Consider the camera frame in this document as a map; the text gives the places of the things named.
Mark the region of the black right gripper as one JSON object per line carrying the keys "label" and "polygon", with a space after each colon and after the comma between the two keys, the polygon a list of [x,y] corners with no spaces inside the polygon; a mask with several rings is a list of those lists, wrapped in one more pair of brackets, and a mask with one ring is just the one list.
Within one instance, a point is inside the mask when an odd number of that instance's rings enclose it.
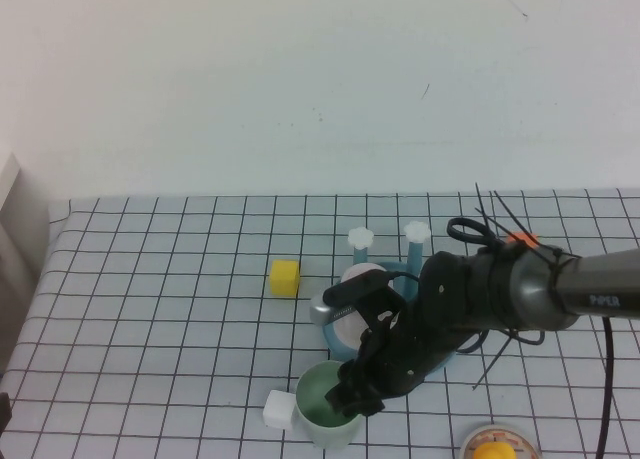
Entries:
{"label": "black right gripper", "polygon": [[369,417],[384,409],[385,398],[404,396],[455,351],[455,334],[415,318],[383,321],[361,336],[357,379],[353,360],[339,366],[338,383],[325,394],[334,412]]}

